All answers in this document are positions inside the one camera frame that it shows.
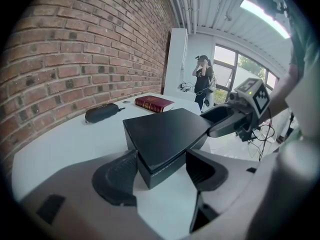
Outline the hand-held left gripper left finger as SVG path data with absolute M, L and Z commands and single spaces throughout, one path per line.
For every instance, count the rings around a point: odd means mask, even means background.
M 135 150 L 79 162 L 54 173 L 21 205 L 53 240 L 160 240 L 138 214 L 137 172 Z

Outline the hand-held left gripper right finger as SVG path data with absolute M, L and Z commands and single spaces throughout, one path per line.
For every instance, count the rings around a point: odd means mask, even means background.
M 247 240 L 257 204 L 250 195 L 258 162 L 190 149 L 186 171 L 196 189 L 189 235 L 183 240 Z

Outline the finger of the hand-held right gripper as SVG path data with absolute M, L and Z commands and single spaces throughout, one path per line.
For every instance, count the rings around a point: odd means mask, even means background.
M 242 112 L 233 112 L 224 119 L 215 122 L 207 130 L 207 135 L 211 138 L 219 138 L 234 133 L 241 125 L 247 122 L 247 116 Z
M 203 112 L 200 116 L 214 126 L 234 126 L 236 109 L 229 104 L 220 104 Z

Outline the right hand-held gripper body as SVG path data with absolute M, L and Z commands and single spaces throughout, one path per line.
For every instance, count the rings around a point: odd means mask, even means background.
M 270 96 L 260 78 L 247 78 L 230 93 L 227 104 L 244 115 L 235 127 L 243 142 L 254 140 L 253 131 L 258 128 L 260 118 L 269 108 Z

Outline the black box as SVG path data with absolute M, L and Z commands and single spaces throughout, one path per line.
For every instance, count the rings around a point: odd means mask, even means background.
M 213 123 L 185 108 L 125 119 L 127 147 L 137 152 L 137 170 L 153 189 L 186 162 L 186 151 L 200 149 Z

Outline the person's right forearm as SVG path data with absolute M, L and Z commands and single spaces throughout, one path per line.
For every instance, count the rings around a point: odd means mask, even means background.
M 297 85 L 298 76 L 297 66 L 291 63 L 288 72 L 279 80 L 278 84 L 271 92 L 269 106 L 265 113 L 260 117 L 259 125 L 288 108 L 285 99 Z

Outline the person's green clothing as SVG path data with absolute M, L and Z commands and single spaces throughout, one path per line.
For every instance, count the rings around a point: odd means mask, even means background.
M 320 142 L 320 41 L 310 22 L 291 0 L 286 2 L 292 41 L 292 61 L 297 67 L 297 79 L 285 102 L 298 120 L 291 141 L 314 139 Z

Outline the red hardcover book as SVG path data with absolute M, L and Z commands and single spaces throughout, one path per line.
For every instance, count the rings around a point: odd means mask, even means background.
M 137 97 L 134 100 L 134 104 L 154 113 L 162 113 L 171 110 L 175 102 L 161 97 L 147 95 Z

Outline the tall white cabinet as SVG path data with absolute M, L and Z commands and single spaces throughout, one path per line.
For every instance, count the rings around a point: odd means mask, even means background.
M 167 59 L 163 94 L 175 97 L 184 78 L 184 63 L 187 51 L 188 32 L 186 28 L 173 28 Z

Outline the black glasses case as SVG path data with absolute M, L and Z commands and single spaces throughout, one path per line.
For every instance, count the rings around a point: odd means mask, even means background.
M 118 112 L 124 110 L 125 108 L 119 108 L 118 105 L 114 103 L 103 104 L 98 107 L 89 109 L 85 113 L 85 123 L 86 124 L 95 124 L 100 121 L 103 121 L 109 117 L 114 116 Z

